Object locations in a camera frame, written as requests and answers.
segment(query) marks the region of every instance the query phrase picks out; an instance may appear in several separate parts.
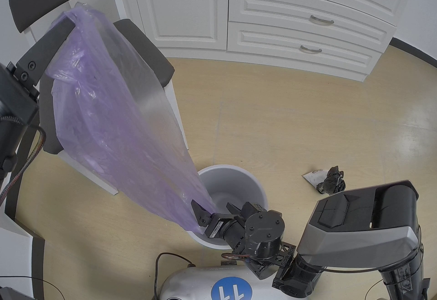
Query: chair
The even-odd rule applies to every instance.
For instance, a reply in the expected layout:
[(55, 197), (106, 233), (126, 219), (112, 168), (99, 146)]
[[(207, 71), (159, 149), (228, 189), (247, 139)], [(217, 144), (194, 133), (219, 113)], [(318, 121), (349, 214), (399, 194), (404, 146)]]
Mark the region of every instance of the chair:
[[(20, 33), (24, 33), (30, 46), (34, 45), (36, 40), (32, 33), (30, 25), (35, 23), (38, 19), (52, 11), (54, 8), (68, 2), (69, 0), (9, 0), (9, 7), (14, 18), (15, 25)], [(167, 99), (169, 100), (172, 110), (176, 116), (179, 128), (182, 132), (185, 145), (187, 140), (183, 131), (182, 121), (179, 114), (178, 104), (172, 84), (172, 76), (174, 68), (158, 48), (145, 36), (145, 34), (127, 17), (126, 9), (123, 0), (115, 0), (117, 11), (120, 20), (114, 22), (115, 27), (137, 50), (139, 55), (154, 71), (156, 77), (160, 81)], [(40, 96), (40, 119), (41, 126), (46, 130), (47, 140), (44, 145), (44, 150), (51, 154), (60, 156), (69, 165), (74, 167), (77, 171), (84, 174), (93, 182), (97, 183), (102, 188), (106, 189), (112, 194), (118, 191), (112, 187), (108, 182), (93, 172), (90, 172), (84, 166), (73, 160), (63, 149), (56, 137), (55, 120), (53, 116), (53, 102), (51, 90), (53, 80), (46, 76), (41, 78), (39, 84)]]

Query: translucent plastic bag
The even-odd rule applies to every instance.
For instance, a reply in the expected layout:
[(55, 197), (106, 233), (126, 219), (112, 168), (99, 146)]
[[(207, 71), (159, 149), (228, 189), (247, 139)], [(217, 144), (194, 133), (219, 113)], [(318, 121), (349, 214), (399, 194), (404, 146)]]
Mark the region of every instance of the translucent plastic bag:
[(47, 68), (56, 135), (73, 159), (150, 212), (199, 232), (191, 200), (212, 202), (147, 63), (88, 5), (64, 12), (76, 27)]

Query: chair seat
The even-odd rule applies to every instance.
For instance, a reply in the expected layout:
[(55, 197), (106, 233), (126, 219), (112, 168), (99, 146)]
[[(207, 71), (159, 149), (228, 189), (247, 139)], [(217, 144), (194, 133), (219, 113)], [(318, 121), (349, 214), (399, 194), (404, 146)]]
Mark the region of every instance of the chair seat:
[[(121, 21), (115, 22), (114, 25), (154, 71), (162, 87), (166, 87), (174, 73), (174, 68), (167, 58), (164, 57), (161, 51), (152, 44), (130, 19), (122, 19)], [(39, 114), (41, 127), (47, 134), (44, 151), (51, 154), (58, 154), (63, 150), (63, 147), (56, 137), (52, 87), (53, 79), (44, 74), (41, 77), (39, 85)]]
[(166, 87), (174, 73), (174, 68), (167, 58), (130, 19), (122, 19), (114, 25), (155, 72), (161, 86)]

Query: chair leg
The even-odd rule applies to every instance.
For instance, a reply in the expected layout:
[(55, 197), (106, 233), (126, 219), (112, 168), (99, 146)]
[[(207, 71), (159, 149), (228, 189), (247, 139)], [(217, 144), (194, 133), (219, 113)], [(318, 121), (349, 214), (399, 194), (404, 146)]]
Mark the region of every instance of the chair leg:
[(117, 188), (115, 188), (108, 181), (102, 179), (98, 174), (91, 172), (85, 166), (75, 161), (72, 157), (70, 157), (65, 150), (62, 150), (58, 153), (58, 156), (65, 161), (68, 165), (72, 166), (74, 169), (79, 171), (83, 176), (89, 178), (92, 182), (98, 184), (101, 188), (108, 191), (112, 195), (118, 193)]
[(165, 95), (167, 96), (167, 100), (170, 102), (171, 109), (173, 110), (174, 116), (176, 117), (176, 120), (178, 121), (180, 132), (182, 133), (183, 141), (185, 142), (185, 146), (188, 149), (187, 139), (185, 138), (185, 132), (183, 130), (182, 119), (180, 118), (178, 102), (176, 101), (176, 95), (174, 94), (172, 80), (170, 80), (170, 82), (164, 88), (164, 92), (165, 92)]

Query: barcode sticker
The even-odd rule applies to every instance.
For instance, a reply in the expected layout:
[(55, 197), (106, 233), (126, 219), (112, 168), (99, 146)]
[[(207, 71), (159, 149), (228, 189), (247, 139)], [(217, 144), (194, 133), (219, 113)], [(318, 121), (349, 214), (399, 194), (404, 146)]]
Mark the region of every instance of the barcode sticker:
[(209, 236), (210, 238), (214, 238), (217, 234), (217, 232), (220, 230), (220, 227), (222, 226), (223, 221), (220, 221), (217, 226), (215, 227), (214, 231), (211, 233), (211, 235)]

